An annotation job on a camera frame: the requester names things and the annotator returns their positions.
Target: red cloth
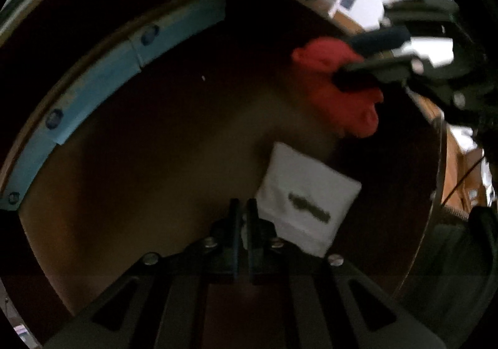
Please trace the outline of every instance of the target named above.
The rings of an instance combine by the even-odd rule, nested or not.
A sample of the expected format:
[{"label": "red cloth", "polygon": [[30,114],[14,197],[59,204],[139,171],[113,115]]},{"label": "red cloth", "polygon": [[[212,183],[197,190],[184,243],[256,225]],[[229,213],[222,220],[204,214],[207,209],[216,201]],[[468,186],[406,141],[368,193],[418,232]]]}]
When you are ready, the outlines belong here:
[{"label": "red cloth", "polygon": [[320,37],[292,52],[292,60],[300,69],[297,80],[308,100],[340,133],[369,137],[377,131],[378,116],[375,103],[384,96],[379,88],[342,92],[331,81],[340,67],[361,62],[345,42],[332,37]]}]

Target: thin black wire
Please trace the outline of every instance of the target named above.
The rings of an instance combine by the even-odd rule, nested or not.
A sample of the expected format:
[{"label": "thin black wire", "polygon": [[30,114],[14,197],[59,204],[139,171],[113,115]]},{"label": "thin black wire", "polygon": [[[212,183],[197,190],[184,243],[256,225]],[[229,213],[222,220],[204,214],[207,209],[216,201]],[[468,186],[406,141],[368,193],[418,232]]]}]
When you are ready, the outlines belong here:
[{"label": "thin black wire", "polygon": [[450,199],[452,194],[455,192],[455,190],[458,189],[458,187],[463,183],[463,181],[467,178],[467,176],[470,175],[470,172],[472,172],[474,170],[474,168],[477,165],[479,165],[479,163],[482,162],[483,159],[484,159],[484,155],[482,157],[480,157],[479,160],[476,163],[474,163],[474,165],[472,165],[468,171],[465,172],[465,174],[460,178],[460,180],[457,182],[455,187],[451,190],[450,194],[446,196],[444,202],[441,205],[445,205],[448,202],[448,200]]}]

